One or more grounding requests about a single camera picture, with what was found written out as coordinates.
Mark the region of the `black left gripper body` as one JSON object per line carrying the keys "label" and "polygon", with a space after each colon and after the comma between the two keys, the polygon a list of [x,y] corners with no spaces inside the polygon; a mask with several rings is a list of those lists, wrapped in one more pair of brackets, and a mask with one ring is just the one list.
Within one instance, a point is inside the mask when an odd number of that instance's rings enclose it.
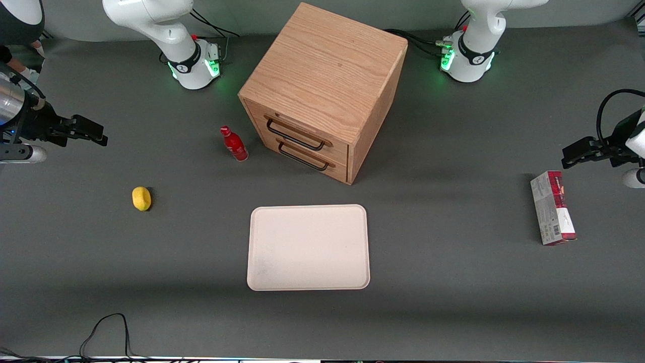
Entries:
{"label": "black left gripper body", "polygon": [[644,159],[644,115],[638,110],[619,121],[606,138],[613,158],[638,163]]}

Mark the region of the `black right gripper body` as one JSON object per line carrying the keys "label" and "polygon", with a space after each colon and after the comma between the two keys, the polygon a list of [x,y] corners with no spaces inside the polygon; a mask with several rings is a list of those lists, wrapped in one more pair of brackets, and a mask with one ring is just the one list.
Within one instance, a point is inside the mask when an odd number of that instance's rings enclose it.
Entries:
{"label": "black right gripper body", "polygon": [[46,103],[39,110],[28,108],[19,131],[19,138],[66,147],[68,138],[73,136],[66,122],[67,118],[57,115],[50,103]]}

